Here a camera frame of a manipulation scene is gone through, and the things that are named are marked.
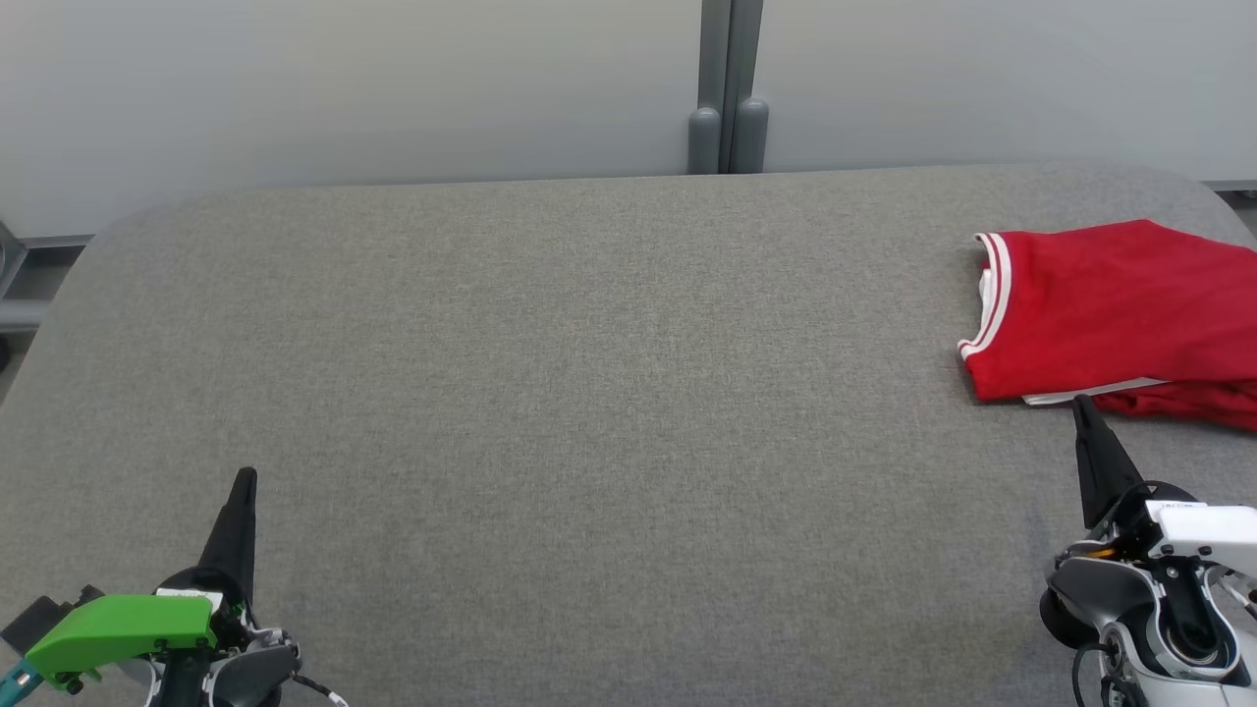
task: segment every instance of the red shirt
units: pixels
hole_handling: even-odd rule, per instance
[[[1148,220],[977,239],[982,328],[959,346],[979,399],[1257,430],[1257,252]]]

